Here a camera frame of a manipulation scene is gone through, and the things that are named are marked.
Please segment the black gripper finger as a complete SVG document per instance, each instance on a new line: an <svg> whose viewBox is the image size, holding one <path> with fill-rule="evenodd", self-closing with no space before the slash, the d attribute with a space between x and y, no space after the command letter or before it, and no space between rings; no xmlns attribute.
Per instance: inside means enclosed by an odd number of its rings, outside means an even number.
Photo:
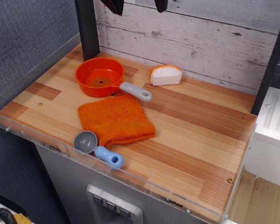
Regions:
<svg viewBox="0 0 280 224"><path fill-rule="evenodd" d="M168 8L168 0L155 0L155 5L159 13L162 13Z"/></svg>
<svg viewBox="0 0 280 224"><path fill-rule="evenodd" d="M121 16L124 0L101 0L101 2L114 14Z"/></svg>

